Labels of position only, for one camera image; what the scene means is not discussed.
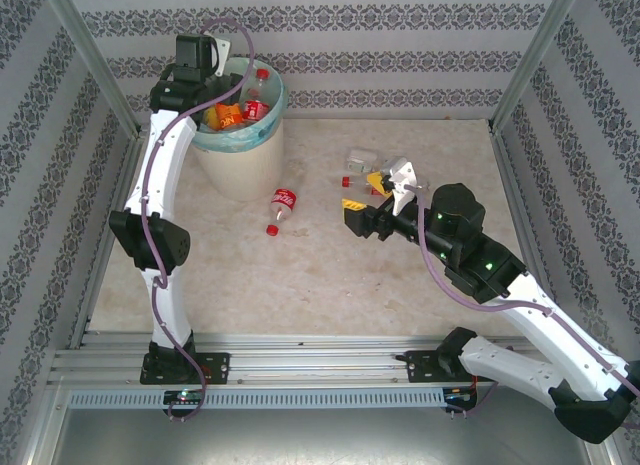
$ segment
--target beige floor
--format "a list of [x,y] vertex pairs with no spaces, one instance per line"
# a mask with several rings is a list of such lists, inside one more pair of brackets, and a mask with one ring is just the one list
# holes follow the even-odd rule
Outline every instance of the beige floor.
[[[463,182],[487,209],[485,232],[519,255],[484,121],[287,120],[289,166],[305,180],[278,237],[265,234],[268,197],[236,203],[209,184],[187,153],[176,197],[189,230],[185,306],[196,332],[444,335],[455,326],[518,335],[501,317],[451,302],[428,276],[419,248],[400,236],[355,237],[342,222],[340,178],[349,147],[405,155],[431,191]],[[139,273],[116,242],[93,330],[150,331]]]

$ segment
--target robotic arm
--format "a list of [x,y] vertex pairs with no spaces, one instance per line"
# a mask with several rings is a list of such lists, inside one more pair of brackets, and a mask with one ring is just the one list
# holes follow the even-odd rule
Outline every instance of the robotic arm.
[[[212,362],[202,361],[205,354],[196,353],[182,304],[181,266],[189,253],[190,237],[173,223],[173,202],[201,110],[220,95],[213,77],[222,75],[229,49],[229,42],[206,35],[178,36],[176,63],[163,72],[151,93],[154,113],[144,173],[125,210],[109,217],[110,228],[141,270],[152,297],[154,330],[141,373],[143,384],[195,383],[199,374],[204,385],[226,383],[224,373],[220,382],[210,374],[202,376],[205,367],[201,365]],[[382,174],[381,191],[393,196],[377,209],[344,201],[347,226],[365,238],[376,232],[385,240],[396,232],[421,244],[427,264],[432,267],[428,254],[435,255],[454,287],[476,303],[465,301],[440,283],[453,300],[503,314],[550,360],[531,360],[457,328],[436,351],[438,369],[453,379],[471,374],[514,388],[552,409],[567,429],[593,443],[618,428],[640,394],[640,362],[627,363],[599,345],[553,302],[517,257],[482,233],[485,209],[464,185],[440,187],[431,208],[426,209],[416,202],[413,187],[417,181],[410,162],[394,160]],[[166,282],[158,287],[163,268]],[[217,355],[224,355],[218,368],[226,369],[228,354]]]
[[[424,208],[420,217],[411,163],[396,159],[382,173],[384,191],[393,197],[378,209],[345,201],[346,225],[365,238],[377,232],[385,240],[397,232],[416,244],[424,240],[428,252],[445,265],[445,276],[477,303],[465,303],[443,284],[449,296],[475,310],[501,313],[551,362],[531,360],[457,328],[438,348],[439,366],[450,376],[487,377],[534,398],[586,441],[600,443],[617,429],[636,398],[640,362],[627,363],[598,344],[517,257],[482,233],[485,209],[464,185],[437,189],[431,209]],[[435,273],[434,278],[441,280]]]
[[[181,286],[181,265],[187,259],[191,241],[189,233],[173,223],[173,204],[184,156],[200,125],[202,111],[180,119],[160,142],[161,146],[156,147],[156,143],[181,114],[221,94],[215,77],[223,74],[230,46],[229,41],[208,35],[178,35],[176,62],[163,71],[151,91],[154,113],[142,173],[125,210],[113,211],[109,216],[110,228],[142,273],[152,304],[155,293],[153,335],[143,365],[143,383],[185,383],[197,377],[193,364],[174,344],[175,341],[193,360],[197,359]],[[149,169],[150,160],[153,167]],[[166,271],[164,288],[157,286],[161,265],[144,233],[143,202],[149,232]],[[163,322],[159,323],[157,317],[162,317]]]

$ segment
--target white bucket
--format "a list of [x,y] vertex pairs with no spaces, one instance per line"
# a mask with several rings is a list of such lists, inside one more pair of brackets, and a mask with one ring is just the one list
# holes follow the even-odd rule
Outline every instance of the white bucket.
[[200,165],[214,188],[223,196],[248,202],[273,193],[282,176],[284,120],[275,133],[259,146],[239,153],[225,153],[193,147]]

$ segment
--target wall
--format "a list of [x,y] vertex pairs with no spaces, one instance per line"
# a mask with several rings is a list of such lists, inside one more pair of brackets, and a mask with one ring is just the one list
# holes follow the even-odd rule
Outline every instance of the wall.
[[175,35],[212,16],[249,28],[284,74],[290,117],[490,118],[551,2],[74,1],[141,121]]
[[[640,359],[639,19],[640,0],[576,0],[503,130],[553,294],[628,360]],[[640,434],[617,439],[640,462]]]
[[0,0],[0,464],[68,345],[129,137],[46,0]]

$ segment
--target trash bin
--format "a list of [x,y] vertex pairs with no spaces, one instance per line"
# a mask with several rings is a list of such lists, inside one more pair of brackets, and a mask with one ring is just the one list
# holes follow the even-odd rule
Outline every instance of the trash bin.
[[[233,57],[225,73],[244,74],[248,58]],[[273,193],[282,176],[284,145],[282,114],[287,91],[272,67],[254,60],[254,70],[269,70],[269,86],[277,87],[278,99],[259,122],[233,132],[196,132],[192,144],[214,188],[232,200],[255,200]]]

